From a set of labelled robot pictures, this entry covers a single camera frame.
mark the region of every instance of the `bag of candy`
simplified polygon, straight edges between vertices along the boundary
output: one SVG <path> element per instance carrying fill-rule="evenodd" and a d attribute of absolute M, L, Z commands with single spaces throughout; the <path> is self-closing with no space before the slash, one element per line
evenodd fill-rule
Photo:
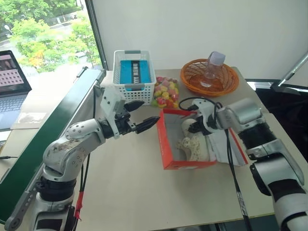
<path fill-rule="evenodd" d="M 179 87 L 176 79 L 156 77 L 152 105 L 159 108 L 178 108 Z"/>

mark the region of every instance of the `laptop screen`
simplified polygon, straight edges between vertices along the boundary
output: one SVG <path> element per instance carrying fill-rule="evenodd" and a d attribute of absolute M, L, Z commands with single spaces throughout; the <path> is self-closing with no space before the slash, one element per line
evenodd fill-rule
<path fill-rule="evenodd" d="M 28 93 L 31 87 L 11 51 L 0 51 L 0 97 Z"/>

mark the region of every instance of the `orange woven basket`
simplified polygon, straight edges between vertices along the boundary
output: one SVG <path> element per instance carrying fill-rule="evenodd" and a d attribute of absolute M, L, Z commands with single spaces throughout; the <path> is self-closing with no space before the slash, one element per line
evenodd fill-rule
<path fill-rule="evenodd" d="M 228 65 L 223 65 L 217 78 L 208 88 L 200 84 L 207 69 L 207 59 L 193 60 L 182 68 L 181 79 L 185 86 L 192 92 L 203 96 L 221 96 L 233 92 L 239 85 L 236 72 Z"/>

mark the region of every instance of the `white bottle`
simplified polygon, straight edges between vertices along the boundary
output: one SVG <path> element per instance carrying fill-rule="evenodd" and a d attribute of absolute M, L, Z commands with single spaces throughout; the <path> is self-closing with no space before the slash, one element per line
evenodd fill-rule
<path fill-rule="evenodd" d="M 219 53 L 217 51 L 213 51 L 209 58 L 207 63 L 207 68 L 205 70 L 204 78 L 201 80 L 200 84 L 203 87 L 211 87 L 214 79 L 217 78 L 219 71 L 221 70 L 221 67 L 225 61 L 226 56 L 222 53 Z"/>

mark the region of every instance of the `open box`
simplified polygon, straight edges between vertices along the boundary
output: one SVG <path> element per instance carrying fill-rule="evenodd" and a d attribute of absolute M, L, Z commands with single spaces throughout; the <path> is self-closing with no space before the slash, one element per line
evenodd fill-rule
<path fill-rule="evenodd" d="M 213 146 L 208 147 L 209 161 L 187 161 L 184 151 L 176 147 L 177 141 L 184 138 L 181 128 L 182 122 L 196 116 L 196 112 L 168 108 L 161 110 L 160 119 L 157 122 L 157 130 L 164 169 L 195 169 L 212 166 L 216 162 L 228 162 L 224 131 L 218 131 L 207 136 L 207 139 L 211 140 L 211 143 L 215 146 L 215 148 Z M 248 164 L 247 158 L 236 139 L 236 135 L 232 129 L 229 131 L 234 165 Z"/>

